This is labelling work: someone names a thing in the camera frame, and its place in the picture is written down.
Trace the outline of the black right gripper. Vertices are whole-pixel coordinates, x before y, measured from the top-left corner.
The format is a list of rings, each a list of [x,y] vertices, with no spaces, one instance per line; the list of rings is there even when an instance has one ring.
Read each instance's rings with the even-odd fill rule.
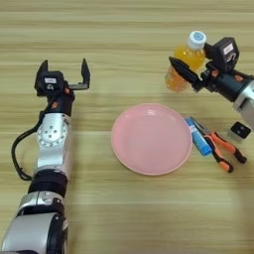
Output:
[[[216,58],[216,46],[204,44],[205,57],[208,60]],[[182,59],[169,57],[168,89],[173,92],[182,92],[197,79],[197,74]],[[200,74],[198,89],[207,89],[217,92],[230,102],[234,102],[247,85],[254,81],[254,75],[240,72],[232,64],[207,63],[206,70]]]

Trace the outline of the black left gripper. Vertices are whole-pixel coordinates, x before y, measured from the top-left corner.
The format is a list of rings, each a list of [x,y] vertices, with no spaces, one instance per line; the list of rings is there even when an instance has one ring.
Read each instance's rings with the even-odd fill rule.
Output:
[[[48,71],[48,60],[41,63],[35,80],[34,88],[37,91],[37,96],[42,95],[42,88],[40,82],[40,76],[43,71]],[[68,84],[66,83],[63,87],[63,91],[57,91],[51,95],[47,96],[48,105],[47,113],[63,113],[67,116],[71,116],[72,104],[74,102],[75,96],[74,92],[76,90],[87,90],[90,85],[90,71],[86,60],[82,61],[81,65],[81,76],[82,83],[78,84]]]

